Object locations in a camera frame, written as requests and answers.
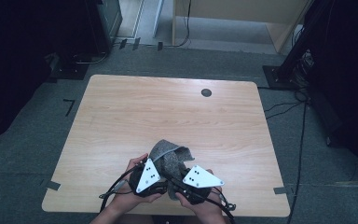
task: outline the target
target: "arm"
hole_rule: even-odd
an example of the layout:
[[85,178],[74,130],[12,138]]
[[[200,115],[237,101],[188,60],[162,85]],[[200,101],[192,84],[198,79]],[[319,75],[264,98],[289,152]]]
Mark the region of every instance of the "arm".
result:
[[[222,215],[222,210],[215,204],[204,202],[192,205],[182,194],[176,193],[175,195],[179,199],[181,205],[193,211],[202,224],[226,223]],[[212,192],[209,194],[208,198],[214,200],[217,203],[221,203],[219,192],[216,189],[212,189]]]
[[[130,170],[132,167],[134,167],[137,163],[141,162],[146,157],[147,153],[139,158],[131,159],[126,171]],[[123,185],[123,187],[120,188],[118,192],[125,193],[129,191],[131,191],[131,188],[128,183],[126,183],[125,185]],[[94,220],[91,221],[91,224],[114,223],[121,215],[129,212],[139,203],[152,203],[159,197],[161,197],[161,194],[153,194],[145,198],[136,196],[133,193],[116,194],[112,202],[108,204]]]

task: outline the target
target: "gray cloth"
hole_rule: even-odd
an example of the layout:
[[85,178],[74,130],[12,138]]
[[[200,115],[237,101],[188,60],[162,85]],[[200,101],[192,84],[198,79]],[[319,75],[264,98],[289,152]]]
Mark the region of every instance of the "gray cloth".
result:
[[[166,177],[164,174],[168,174],[178,180],[182,179],[181,171],[186,168],[184,161],[194,160],[188,147],[179,147],[164,139],[156,143],[149,154],[149,158],[162,177]],[[177,200],[171,182],[168,184],[168,195],[172,200]]]

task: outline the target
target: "hand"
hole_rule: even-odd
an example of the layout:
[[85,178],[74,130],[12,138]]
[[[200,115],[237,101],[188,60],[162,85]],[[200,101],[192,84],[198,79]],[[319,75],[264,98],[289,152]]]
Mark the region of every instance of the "hand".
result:
[[[211,193],[209,194],[208,198],[211,200],[214,200],[217,203],[221,203],[219,192],[213,188]],[[220,223],[226,223],[223,215],[222,210],[218,206],[216,206],[213,203],[204,202],[192,205],[185,196],[183,196],[181,193],[176,192],[176,197],[179,199],[180,204],[190,209],[194,212],[194,214],[197,216],[197,218],[202,222],[202,224],[220,224]]]
[[[147,158],[147,153],[143,156],[131,159],[127,166],[125,172],[129,171],[136,164],[141,162],[144,158]],[[126,175],[123,179],[130,179],[130,175]],[[128,183],[125,183],[119,190],[118,193],[127,193],[130,192],[131,188]],[[104,210],[98,215],[91,223],[113,223],[118,217],[129,212],[139,203],[152,203],[157,198],[161,197],[161,194],[153,194],[145,198],[134,195],[133,193],[129,194],[116,194],[112,202],[107,205]]]

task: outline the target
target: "gray carpet floor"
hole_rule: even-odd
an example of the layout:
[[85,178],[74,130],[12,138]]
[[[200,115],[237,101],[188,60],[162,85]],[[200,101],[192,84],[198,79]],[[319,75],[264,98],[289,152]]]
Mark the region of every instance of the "gray carpet floor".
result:
[[[90,76],[241,80],[267,87],[262,65],[280,65],[283,60],[282,55],[244,52],[115,47],[104,61],[89,67],[84,80],[42,84],[10,128],[0,135],[0,223],[89,223],[96,216],[47,213],[41,207],[46,193],[42,182],[53,175]],[[260,89],[259,93],[265,109],[296,101],[292,91]],[[67,117],[70,103],[63,99],[76,100]],[[277,106],[266,116],[283,112],[289,106]],[[296,184],[303,109],[300,105],[268,119],[282,180],[288,189],[294,189]],[[312,105],[305,109],[301,182],[291,223],[358,223],[358,159],[346,148],[327,147],[318,115]],[[288,193],[287,198],[292,203],[293,193]],[[286,220],[237,217],[237,223]]]

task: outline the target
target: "white bracket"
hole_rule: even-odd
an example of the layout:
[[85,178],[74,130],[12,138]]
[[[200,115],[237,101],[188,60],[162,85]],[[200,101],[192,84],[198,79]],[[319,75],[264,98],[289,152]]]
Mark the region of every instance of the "white bracket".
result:
[[183,183],[197,189],[211,188],[225,185],[225,182],[208,171],[195,165],[183,179]]
[[161,177],[159,177],[156,166],[153,164],[152,160],[147,159],[144,171],[142,172],[141,179],[138,183],[138,187],[136,187],[136,192],[140,193],[144,191],[144,189],[149,188],[160,179]]

